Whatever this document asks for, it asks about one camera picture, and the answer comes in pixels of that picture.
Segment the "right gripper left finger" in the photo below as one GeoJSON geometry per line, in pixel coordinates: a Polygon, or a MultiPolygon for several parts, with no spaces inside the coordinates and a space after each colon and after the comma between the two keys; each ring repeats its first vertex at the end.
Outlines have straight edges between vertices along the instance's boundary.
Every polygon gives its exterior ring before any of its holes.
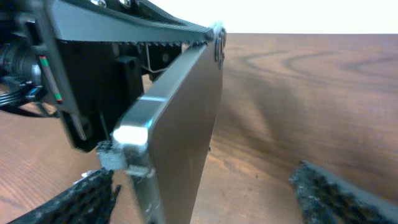
{"type": "Polygon", "coordinates": [[[109,224],[121,190],[112,170],[98,169],[9,224],[109,224]]]}

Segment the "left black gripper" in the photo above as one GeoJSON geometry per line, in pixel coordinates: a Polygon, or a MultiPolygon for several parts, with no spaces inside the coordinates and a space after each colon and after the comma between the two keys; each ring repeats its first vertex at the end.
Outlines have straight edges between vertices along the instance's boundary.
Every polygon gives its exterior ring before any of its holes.
{"type": "Polygon", "coordinates": [[[214,30],[179,19],[150,1],[21,1],[19,22],[40,68],[71,145],[96,145],[101,167],[127,169],[123,151],[104,141],[142,94],[139,46],[204,43],[214,30]]]}

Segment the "Galaxy S25 Ultra smartphone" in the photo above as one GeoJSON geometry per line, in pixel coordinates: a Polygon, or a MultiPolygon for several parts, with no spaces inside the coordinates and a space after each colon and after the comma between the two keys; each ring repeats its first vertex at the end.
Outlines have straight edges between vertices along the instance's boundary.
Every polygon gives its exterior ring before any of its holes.
{"type": "Polygon", "coordinates": [[[226,32],[191,46],[125,112],[113,144],[144,223],[189,223],[223,88],[226,32]]]}

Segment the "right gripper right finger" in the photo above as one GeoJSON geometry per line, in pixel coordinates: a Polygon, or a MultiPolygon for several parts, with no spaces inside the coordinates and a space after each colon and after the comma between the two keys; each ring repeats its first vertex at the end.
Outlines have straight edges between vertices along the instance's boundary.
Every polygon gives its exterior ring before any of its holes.
{"type": "Polygon", "coordinates": [[[304,223],[397,224],[397,206],[312,164],[301,161],[290,176],[304,223]]]}

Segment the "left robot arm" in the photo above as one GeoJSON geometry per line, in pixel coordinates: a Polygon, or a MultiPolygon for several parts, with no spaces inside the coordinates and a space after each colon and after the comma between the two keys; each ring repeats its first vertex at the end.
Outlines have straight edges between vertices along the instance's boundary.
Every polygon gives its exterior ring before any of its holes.
{"type": "Polygon", "coordinates": [[[1,108],[48,101],[108,169],[201,168],[224,35],[149,1],[2,1],[1,108]]]}

